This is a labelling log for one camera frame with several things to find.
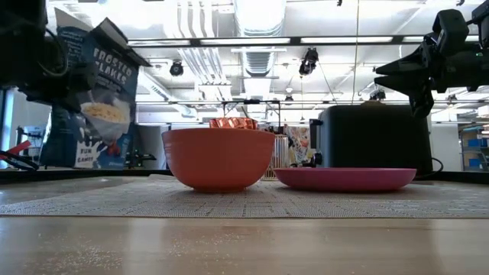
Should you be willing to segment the storage shelf with blue bins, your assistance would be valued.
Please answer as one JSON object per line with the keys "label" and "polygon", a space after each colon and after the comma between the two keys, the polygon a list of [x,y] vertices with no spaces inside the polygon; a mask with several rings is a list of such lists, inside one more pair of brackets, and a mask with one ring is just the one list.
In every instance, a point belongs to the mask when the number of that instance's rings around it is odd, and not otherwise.
{"label": "storage shelf with blue bins", "polygon": [[463,128],[459,140],[462,169],[489,172],[489,124]]}

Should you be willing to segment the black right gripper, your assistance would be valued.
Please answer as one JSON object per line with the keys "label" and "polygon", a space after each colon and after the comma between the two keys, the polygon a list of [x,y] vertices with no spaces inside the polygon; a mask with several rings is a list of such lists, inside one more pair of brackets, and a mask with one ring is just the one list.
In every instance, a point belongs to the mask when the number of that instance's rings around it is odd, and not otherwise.
{"label": "black right gripper", "polygon": [[[448,88],[465,87],[475,92],[489,86],[489,47],[465,45],[451,56],[443,56],[435,33],[427,34],[411,54],[379,66],[374,83],[407,95],[414,117],[426,117],[432,110],[432,91],[444,93]],[[401,75],[428,76],[428,80]]]}

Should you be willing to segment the grey woven placemat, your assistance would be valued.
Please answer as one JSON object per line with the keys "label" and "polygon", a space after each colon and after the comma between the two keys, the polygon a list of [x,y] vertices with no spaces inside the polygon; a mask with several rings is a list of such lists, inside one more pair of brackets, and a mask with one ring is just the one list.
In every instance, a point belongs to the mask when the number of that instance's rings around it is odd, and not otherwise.
{"label": "grey woven placemat", "polygon": [[386,193],[327,193],[277,181],[199,193],[171,176],[95,177],[0,186],[0,216],[150,218],[489,218],[489,187],[410,184]]}

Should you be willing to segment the person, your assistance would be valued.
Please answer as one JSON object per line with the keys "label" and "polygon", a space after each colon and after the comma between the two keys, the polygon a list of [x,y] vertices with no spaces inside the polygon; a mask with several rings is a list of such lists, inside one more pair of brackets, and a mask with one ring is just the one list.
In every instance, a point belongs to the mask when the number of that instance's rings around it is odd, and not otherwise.
{"label": "person", "polygon": [[310,147],[309,128],[285,125],[283,130],[289,141],[290,164],[301,166],[310,162],[315,151]]}

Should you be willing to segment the black background stand frame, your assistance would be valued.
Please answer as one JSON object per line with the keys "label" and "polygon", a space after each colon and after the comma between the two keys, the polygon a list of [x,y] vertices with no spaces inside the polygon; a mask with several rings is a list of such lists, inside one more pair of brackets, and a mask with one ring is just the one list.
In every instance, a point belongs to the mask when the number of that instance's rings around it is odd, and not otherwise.
{"label": "black background stand frame", "polygon": [[[231,117],[227,117],[227,114],[238,105],[242,105],[242,106],[266,105],[267,107],[271,108],[272,111],[278,115],[278,119],[279,119],[278,126],[276,128],[274,128],[273,126],[267,126],[266,128],[263,128],[263,131],[268,131],[268,132],[274,133],[274,134],[282,134],[283,133],[283,127],[281,124],[281,103],[279,100],[244,99],[244,100],[237,100],[237,101],[224,101],[224,102],[222,102],[222,107],[223,107],[223,111],[224,111],[223,117],[231,118]],[[244,112],[244,117],[237,117],[237,118],[250,118],[247,110],[244,109],[243,112]]]}

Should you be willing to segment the black table edge rail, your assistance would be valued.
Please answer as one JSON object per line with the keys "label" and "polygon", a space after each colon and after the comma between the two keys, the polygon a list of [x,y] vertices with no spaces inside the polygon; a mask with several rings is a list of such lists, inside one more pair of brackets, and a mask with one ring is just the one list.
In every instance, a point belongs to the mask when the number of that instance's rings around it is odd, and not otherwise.
{"label": "black table edge rail", "polygon": [[[283,168],[277,171],[281,176],[304,179],[333,180],[408,180],[416,178],[416,171],[407,168]],[[160,174],[175,176],[178,180],[236,180],[257,179],[251,171],[226,172],[207,170],[175,173],[169,170],[0,170],[0,184],[13,182],[68,180],[97,176],[149,176]],[[461,183],[489,185],[489,173],[483,172],[434,172],[420,177],[421,180],[440,180]]]}

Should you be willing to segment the blue Frosted Flakes cereal box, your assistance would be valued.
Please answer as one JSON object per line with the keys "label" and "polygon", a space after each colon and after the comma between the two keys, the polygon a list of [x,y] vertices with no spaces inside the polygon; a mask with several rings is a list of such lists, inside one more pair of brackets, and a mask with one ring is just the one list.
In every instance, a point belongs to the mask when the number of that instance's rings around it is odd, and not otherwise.
{"label": "blue Frosted Flakes cereal box", "polygon": [[148,63],[109,18],[90,27],[60,9],[55,15],[70,67],[94,66],[97,76],[92,88],[75,94],[79,112],[52,106],[40,162],[48,167],[121,170],[131,147],[138,74]]}

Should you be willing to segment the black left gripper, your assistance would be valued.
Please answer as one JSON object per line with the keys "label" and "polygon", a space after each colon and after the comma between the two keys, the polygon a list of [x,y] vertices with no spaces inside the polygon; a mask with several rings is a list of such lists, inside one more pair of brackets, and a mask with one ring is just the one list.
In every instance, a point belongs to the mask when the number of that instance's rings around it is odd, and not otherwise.
{"label": "black left gripper", "polygon": [[79,111],[77,94],[88,92],[99,73],[95,63],[75,64],[68,74],[65,47],[57,36],[12,36],[11,85],[34,101],[58,102]]}

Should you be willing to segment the black toaster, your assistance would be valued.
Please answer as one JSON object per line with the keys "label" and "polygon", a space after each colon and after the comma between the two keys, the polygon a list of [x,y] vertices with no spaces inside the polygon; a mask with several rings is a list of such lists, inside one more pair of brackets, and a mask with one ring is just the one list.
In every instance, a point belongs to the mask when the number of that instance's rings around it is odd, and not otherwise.
{"label": "black toaster", "polygon": [[408,105],[333,105],[309,121],[309,130],[316,167],[433,171],[427,119]]}

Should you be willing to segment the black overhead frame bar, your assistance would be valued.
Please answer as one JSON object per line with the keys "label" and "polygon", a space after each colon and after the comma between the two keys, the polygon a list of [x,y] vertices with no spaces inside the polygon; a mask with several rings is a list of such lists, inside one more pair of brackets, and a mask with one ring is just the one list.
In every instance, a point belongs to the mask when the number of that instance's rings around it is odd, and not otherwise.
{"label": "black overhead frame bar", "polygon": [[129,40],[133,48],[380,46],[420,44],[423,36],[213,37]]}

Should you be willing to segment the silver ventilation duct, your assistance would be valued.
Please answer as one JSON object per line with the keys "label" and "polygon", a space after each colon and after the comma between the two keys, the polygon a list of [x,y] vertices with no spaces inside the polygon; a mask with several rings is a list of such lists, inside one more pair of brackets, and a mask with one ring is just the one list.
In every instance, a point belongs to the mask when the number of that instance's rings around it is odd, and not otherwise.
{"label": "silver ventilation duct", "polygon": [[[233,0],[239,37],[279,37],[283,34],[287,0]],[[266,76],[276,60],[271,52],[242,54],[245,72]]]}

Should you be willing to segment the shiny red foil bag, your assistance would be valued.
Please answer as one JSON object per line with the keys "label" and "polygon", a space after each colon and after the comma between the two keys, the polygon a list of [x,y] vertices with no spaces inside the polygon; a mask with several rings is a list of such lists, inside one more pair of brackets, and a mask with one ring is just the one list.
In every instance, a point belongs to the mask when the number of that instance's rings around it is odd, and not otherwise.
{"label": "shiny red foil bag", "polygon": [[209,121],[210,128],[239,128],[257,130],[257,121],[251,118],[212,118]]}

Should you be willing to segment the orange bowl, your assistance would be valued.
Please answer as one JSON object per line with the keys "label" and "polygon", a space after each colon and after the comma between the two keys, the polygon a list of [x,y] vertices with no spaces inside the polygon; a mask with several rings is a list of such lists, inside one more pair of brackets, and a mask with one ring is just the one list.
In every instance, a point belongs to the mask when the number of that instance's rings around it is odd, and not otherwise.
{"label": "orange bowl", "polygon": [[238,128],[188,128],[162,134],[171,173],[201,193],[241,192],[266,172],[275,135]]}

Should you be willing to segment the pink plate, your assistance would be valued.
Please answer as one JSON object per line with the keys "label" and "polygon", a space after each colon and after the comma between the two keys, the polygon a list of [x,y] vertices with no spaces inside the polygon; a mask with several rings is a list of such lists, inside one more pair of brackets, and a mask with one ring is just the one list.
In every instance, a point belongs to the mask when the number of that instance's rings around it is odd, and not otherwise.
{"label": "pink plate", "polygon": [[412,168],[293,167],[274,169],[276,178],[293,189],[317,192],[376,193],[401,189],[410,184]]}

